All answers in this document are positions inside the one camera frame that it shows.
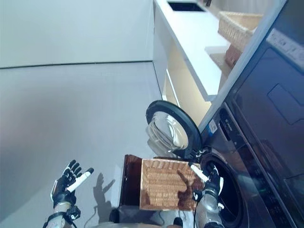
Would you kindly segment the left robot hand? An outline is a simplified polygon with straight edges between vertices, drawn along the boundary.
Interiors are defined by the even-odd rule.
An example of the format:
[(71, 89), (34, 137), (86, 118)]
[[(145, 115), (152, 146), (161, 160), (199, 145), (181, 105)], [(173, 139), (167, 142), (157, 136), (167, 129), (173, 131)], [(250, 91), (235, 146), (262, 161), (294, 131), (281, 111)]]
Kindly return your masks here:
[(76, 189), (94, 172), (89, 168), (81, 172), (81, 167), (76, 160), (72, 160), (63, 170), (61, 177), (55, 180), (50, 197), (55, 208), (59, 203), (68, 202), (71, 206), (76, 203)]

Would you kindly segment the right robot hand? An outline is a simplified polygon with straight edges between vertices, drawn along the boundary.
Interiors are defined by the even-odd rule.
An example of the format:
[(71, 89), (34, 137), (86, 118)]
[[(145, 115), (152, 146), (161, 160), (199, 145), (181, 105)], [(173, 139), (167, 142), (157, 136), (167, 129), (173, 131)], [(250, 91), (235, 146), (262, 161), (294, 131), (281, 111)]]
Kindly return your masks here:
[(206, 191), (210, 191), (216, 198), (218, 198), (223, 189), (224, 178), (220, 176), (216, 165), (211, 162), (206, 165), (204, 171), (200, 170), (192, 162), (189, 162), (188, 166), (205, 184)]

